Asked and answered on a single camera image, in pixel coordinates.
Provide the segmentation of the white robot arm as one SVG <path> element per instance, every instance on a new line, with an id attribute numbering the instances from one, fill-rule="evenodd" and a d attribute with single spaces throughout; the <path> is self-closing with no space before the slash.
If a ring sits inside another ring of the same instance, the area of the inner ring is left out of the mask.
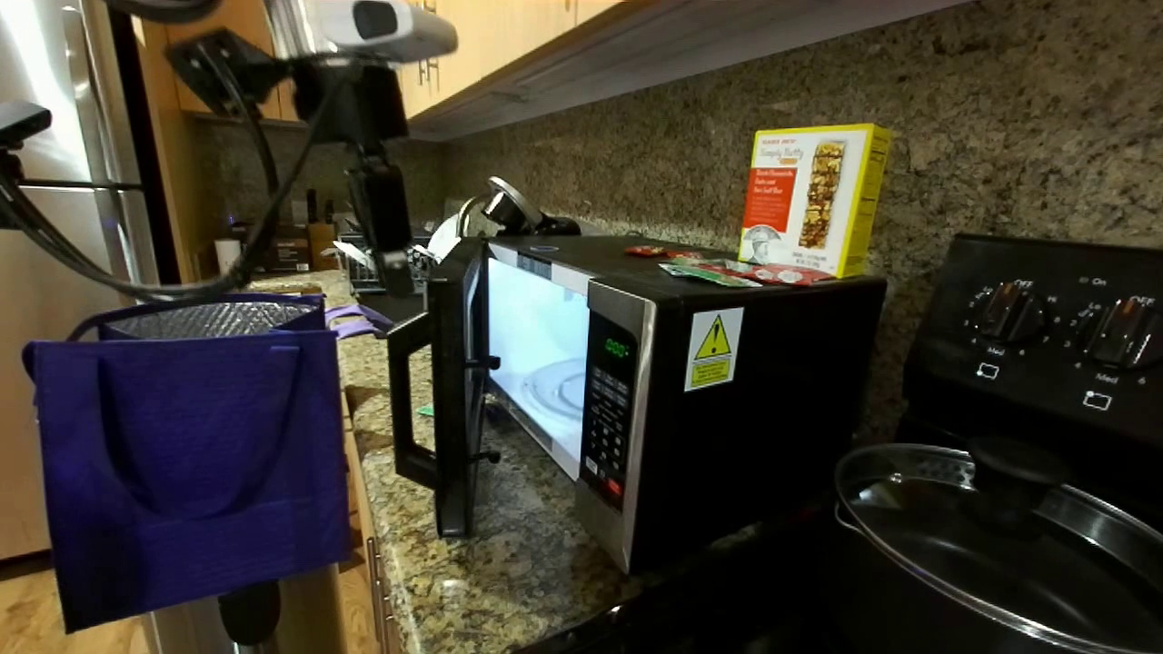
<path id="1" fill-rule="evenodd" d="M 409 135 L 396 69 L 459 47 L 447 19 L 415 0 L 267 0 L 269 37 L 292 66 L 295 113 L 315 142 L 350 150 L 346 186 L 366 284 L 415 297 L 415 231 L 400 168 L 386 144 Z"/>

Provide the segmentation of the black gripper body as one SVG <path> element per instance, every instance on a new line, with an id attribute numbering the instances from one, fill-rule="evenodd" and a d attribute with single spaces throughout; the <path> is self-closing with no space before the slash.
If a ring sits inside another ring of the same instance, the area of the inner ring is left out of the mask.
<path id="1" fill-rule="evenodd" d="M 400 168 L 386 142 L 409 135 L 396 71 L 371 60 L 309 60 L 292 71 L 295 110 L 312 122 L 315 142 L 350 150 L 350 198 L 371 250 L 373 285 L 388 297 L 411 297 L 409 248 L 411 211 Z"/>

